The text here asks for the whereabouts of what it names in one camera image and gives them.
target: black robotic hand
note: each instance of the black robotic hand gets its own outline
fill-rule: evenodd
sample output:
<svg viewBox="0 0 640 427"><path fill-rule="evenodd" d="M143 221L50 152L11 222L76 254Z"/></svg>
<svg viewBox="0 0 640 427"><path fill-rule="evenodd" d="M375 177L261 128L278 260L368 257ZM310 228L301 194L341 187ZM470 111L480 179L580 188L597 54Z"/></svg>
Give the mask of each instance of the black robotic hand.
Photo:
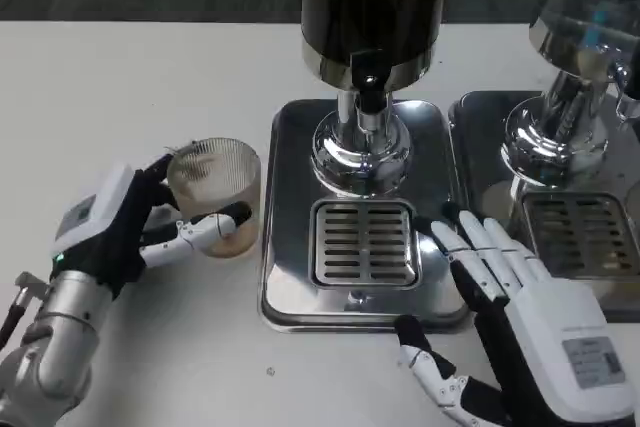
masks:
<svg viewBox="0 0 640 427"><path fill-rule="evenodd" d="M495 219L460 210L439 221L416 219L448 257L458 290L501 391L433 352L417 319L395 323L409 365L427 395L466 426L633 426L636 394L591 289L553 278Z"/></svg>

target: glass cup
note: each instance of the glass cup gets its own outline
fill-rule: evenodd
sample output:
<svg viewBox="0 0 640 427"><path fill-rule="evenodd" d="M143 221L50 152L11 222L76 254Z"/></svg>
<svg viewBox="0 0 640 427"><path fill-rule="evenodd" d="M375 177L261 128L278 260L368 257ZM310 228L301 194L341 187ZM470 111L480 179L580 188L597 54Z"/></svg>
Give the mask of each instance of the glass cup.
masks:
<svg viewBox="0 0 640 427"><path fill-rule="evenodd" d="M194 142L176 153L167 181L185 219L239 201L251 207L251 218L204 251L206 255L235 257L254 244L260 218L260 159L247 144L225 138Z"/></svg>

